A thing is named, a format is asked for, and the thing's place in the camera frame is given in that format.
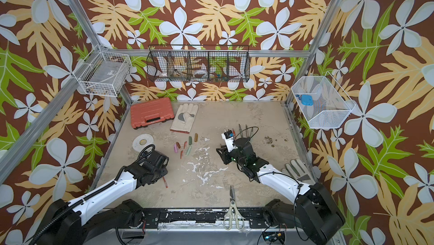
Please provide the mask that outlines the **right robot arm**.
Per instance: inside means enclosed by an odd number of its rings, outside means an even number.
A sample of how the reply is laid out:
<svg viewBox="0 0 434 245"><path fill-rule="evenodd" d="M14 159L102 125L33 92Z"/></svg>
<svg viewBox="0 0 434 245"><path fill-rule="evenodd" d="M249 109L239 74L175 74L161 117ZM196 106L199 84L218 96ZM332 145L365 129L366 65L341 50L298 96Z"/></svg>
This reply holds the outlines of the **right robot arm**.
<svg viewBox="0 0 434 245"><path fill-rule="evenodd" d="M268 226L285 224L302 229L308 240L325 245L346 223L322 184L311 185L277 170L255 154L250 138L235 138L232 132L223 133L222 138L225 144L216 151L224 164L236 163L249 180L271 187L290 201L285 204L275 199L264 207L263 216Z"/></svg>

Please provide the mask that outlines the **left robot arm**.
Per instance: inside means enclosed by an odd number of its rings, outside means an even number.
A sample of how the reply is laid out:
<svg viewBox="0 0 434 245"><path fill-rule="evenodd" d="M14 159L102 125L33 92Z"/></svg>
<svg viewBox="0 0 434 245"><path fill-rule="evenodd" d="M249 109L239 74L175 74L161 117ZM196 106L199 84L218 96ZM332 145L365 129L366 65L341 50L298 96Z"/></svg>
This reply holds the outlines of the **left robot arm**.
<svg viewBox="0 0 434 245"><path fill-rule="evenodd" d="M145 223L141 205L125 200L107 206L145 185L152 185L167 171L169 158L152 144L143 149L116 177L95 190L70 201L57 200L47 210L30 243L32 245L82 245L109 230L139 228Z"/></svg>

